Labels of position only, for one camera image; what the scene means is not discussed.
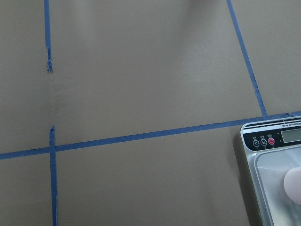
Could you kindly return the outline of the pink plastic cup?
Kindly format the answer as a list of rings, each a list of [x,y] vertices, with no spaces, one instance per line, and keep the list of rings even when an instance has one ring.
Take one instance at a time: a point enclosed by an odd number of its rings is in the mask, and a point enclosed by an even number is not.
[[[290,169],[284,177],[284,189],[288,198],[294,203],[301,204],[301,168]]]

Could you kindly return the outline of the digital kitchen scale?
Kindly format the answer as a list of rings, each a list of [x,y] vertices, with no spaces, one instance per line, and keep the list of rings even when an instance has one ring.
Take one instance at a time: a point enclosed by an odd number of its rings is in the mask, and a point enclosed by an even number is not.
[[[299,226],[301,205],[288,198],[283,182],[290,169],[301,167],[300,116],[247,123],[240,138],[256,225]]]

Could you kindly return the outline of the brown paper table cover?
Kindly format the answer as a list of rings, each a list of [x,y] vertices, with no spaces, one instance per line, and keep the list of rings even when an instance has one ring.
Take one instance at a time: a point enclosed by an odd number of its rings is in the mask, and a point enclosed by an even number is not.
[[[3,0],[3,226],[251,226],[240,128],[301,113],[298,0]]]

